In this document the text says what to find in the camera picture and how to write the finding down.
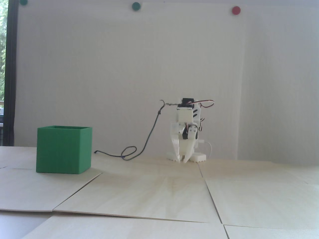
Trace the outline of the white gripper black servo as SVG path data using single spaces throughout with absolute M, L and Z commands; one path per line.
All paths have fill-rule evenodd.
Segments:
M 171 141 L 174 150 L 174 161 L 180 162 L 180 148 L 179 141 L 187 140 L 187 147 L 184 155 L 184 163 L 188 160 L 194 153 L 194 147 L 196 141 L 198 141 L 198 124 L 197 123 L 172 123 L 171 124 Z

